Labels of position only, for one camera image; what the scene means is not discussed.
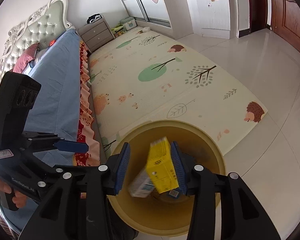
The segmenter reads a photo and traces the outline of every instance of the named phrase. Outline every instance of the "trash can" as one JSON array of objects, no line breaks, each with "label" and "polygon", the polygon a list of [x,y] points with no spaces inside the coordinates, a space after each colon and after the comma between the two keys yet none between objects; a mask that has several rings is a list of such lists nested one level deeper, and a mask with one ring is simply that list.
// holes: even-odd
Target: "trash can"
[{"label": "trash can", "polygon": [[[119,217],[134,229],[155,236],[181,236],[189,230],[194,196],[182,195],[174,200],[154,191],[146,198],[138,198],[128,192],[128,186],[146,165],[150,143],[164,136],[170,143],[178,142],[181,151],[193,156],[198,164],[226,174],[220,150],[203,131],[180,121],[149,122],[130,131],[114,150],[113,154],[120,153],[123,143],[128,142],[131,156],[122,190],[117,196],[109,196],[109,200]],[[216,194],[216,206],[219,202]]]}]

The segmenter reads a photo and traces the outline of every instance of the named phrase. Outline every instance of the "yellow carton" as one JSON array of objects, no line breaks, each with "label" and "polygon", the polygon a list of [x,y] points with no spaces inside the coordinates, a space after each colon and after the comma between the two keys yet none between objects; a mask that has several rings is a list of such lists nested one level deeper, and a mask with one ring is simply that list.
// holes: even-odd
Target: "yellow carton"
[{"label": "yellow carton", "polygon": [[166,137],[150,144],[146,172],[159,193],[179,187]]}]

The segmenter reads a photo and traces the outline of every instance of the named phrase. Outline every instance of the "nightstand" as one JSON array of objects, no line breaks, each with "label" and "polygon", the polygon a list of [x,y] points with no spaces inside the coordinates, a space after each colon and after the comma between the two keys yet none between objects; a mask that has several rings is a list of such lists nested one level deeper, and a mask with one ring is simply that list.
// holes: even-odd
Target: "nightstand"
[{"label": "nightstand", "polygon": [[111,29],[103,17],[94,23],[83,26],[77,31],[77,34],[84,41],[90,53],[114,39]]}]

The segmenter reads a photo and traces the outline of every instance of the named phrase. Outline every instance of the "bed frame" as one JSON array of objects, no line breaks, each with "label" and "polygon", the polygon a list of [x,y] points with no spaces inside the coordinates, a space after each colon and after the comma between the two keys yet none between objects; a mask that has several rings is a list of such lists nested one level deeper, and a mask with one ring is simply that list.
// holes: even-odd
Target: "bed frame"
[{"label": "bed frame", "polygon": [[66,19],[67,10],[68,0],[50,0],[24,22],[8,31],[8,39],[0,59],[0,82],[30,45],[39,42],[40,49],[45,49],[66,30],[74,28]]}]

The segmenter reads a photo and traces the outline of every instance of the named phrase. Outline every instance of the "blue blanket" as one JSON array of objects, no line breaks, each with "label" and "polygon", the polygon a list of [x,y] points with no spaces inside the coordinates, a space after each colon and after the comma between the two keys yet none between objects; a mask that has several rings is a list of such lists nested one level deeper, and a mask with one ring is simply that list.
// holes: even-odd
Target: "blue blanket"
[{"label": "blue blanket", "polygon": [[[30,110],[25,130],[57,133],[66,140],[77,140],[80,108],[80,38],[71,29],[66,31],[42,56],[29,76],[42,87]],[[74,153],[51,150],[35,153],[50,166],[72,165]],[[10,211],[1,207],[9,225],[20,232],[37,204],[27,200],[25,207]]]}]

